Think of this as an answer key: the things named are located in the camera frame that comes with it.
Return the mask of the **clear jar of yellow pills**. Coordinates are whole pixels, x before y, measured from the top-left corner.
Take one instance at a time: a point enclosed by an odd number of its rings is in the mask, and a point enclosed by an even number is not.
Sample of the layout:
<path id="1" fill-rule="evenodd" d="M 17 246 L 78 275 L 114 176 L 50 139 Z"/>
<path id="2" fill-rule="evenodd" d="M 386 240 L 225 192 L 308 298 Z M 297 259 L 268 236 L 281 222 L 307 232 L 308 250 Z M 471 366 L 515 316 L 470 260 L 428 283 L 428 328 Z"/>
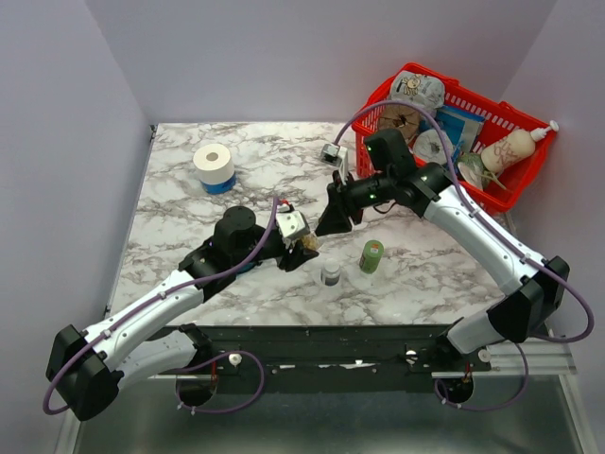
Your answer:
<path id="1" fill-rule="evenodd" d="M 320 241 L 313 233 L 303 236 L 300 239 L 300 242 L 303 244 L 303 246 L 306 249 L 309 249 L 309 250 L 312 250 L 315 252 L 320 248 Z"/>

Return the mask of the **teal weekly pill organizer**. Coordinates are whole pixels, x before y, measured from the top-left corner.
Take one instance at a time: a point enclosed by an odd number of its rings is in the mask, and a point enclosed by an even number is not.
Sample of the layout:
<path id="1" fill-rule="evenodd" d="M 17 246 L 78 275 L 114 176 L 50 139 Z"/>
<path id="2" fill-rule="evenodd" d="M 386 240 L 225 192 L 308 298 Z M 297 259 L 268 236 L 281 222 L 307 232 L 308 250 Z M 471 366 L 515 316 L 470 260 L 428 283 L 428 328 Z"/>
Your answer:
<path id="1" fill-rule="evenodd" d="M 239 270 L 236 272 L 236 275 L 241 275 L 241 274 L 247 273 L 247 272 L 249 272 L 249 271 L 253 270 L 255 267 L 256 267 L 256 265 L 255 265 L 255 264 L 253 264 L 253 263 L 249 263 L 249 264 L 248 264 L 248 265 L 246 265 L 245 267 L 240 268 L 240 269 L 239 269 Z"/>

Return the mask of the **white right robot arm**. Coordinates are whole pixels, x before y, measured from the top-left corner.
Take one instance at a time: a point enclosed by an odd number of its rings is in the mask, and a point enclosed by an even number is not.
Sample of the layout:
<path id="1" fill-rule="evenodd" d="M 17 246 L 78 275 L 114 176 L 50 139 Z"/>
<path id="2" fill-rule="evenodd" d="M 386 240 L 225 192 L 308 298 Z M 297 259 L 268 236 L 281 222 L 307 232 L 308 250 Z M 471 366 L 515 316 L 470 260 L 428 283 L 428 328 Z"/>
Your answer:
<path id="1" fill-rule="evenodd" d="M 487 271 L 505 297 L 447 329 L 434 350 L 445 370 L 458 369 L 480 347 L 534 335 L 561 305 L 567 263 L 558 256 L 546 260 L 518 242 L 468 202 L 444 167 L 418 166 L 397 130 L 381 130 L 364 144 L 377 173 L 360 180 L 333 174 L 316 235 L 348 233 L 366 208 L 393 201 L 440 227 Z"/>

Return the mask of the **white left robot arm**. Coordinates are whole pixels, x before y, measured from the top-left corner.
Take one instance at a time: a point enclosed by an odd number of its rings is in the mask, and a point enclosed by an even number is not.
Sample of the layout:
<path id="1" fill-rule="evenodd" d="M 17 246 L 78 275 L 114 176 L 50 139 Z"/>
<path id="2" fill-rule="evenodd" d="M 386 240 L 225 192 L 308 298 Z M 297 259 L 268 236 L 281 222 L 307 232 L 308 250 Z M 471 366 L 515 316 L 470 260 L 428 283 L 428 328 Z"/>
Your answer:
<path id="1" fill-rule="evenodd" d="M 69 410 L 87 421 L 133 382 L 170 370 L 202 372 L 212 349 L 196 328 L 177 329 L 164 340 L 151 336 L 217 295 L 241 271 L 274 260 L 279 270 L 290 272 L 317 257 L 303 243 L 309 233 L 304 215 L 284 200 L 274 200 L 265 227 L 251 209 L 228 208 L 212 235 L 147 295 L 99 323 L 83 330 L 69 324 L 55 336 L 43 412 Z"/>

